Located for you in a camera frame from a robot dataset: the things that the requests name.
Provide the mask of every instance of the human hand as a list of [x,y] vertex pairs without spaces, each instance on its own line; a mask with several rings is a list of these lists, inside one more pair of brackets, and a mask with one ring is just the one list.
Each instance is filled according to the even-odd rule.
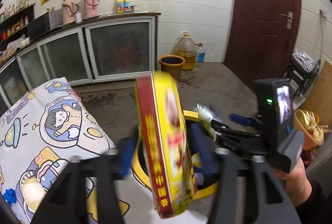
[[271,169],[275,176],[286,180],[286,193],[295,207],[308,200],[312,188],[305,175],[305,168],[301,158],[299,158],[298,163],[289,174],[274,167],[271,167]]

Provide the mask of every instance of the brown bucket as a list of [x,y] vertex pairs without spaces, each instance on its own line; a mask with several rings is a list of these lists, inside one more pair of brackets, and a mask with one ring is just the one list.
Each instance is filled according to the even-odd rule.
[[185,63],[183,57],[176,55],[161,56],[159,63],[162,71],[169,73],[175,80],[180,80],[182,65]]

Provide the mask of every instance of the food package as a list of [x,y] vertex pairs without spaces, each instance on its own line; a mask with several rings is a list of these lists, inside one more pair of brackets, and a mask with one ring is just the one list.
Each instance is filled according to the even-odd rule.
[[208,107],[197,103],[196,107],[194,108],[194,111],[198,113],[198,118],[200,122],[202,123],[203,127],[205,130],[208,132],[208,134],[213,138],[213,141],[215,141],[218,132],[216,132],[212,127],[211,127],[211,120],[214,119],[220,123],[222,123],[221,118],[213,112],[211,109]]
[[176,216],[197,191],[177,84],[156,71],[137,78],[135,92],[155,210]]

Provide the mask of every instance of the plastic water bottle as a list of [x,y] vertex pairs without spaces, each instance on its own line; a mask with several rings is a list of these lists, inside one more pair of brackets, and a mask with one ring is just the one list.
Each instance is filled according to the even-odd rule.
[[201,42],[197,46],[198,46],[198,49],[197,49],[197,53],[196,53],[195,67],[202,68],[203,62],[204,62],[204,57],[205,57],[205,50],[204,50]]

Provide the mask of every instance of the electrical outlet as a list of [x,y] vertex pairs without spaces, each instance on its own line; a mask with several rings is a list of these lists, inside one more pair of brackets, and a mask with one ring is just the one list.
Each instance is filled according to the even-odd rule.
[[326,11],[324,8],[322,7],[319,8],[319,15],[326,18]]

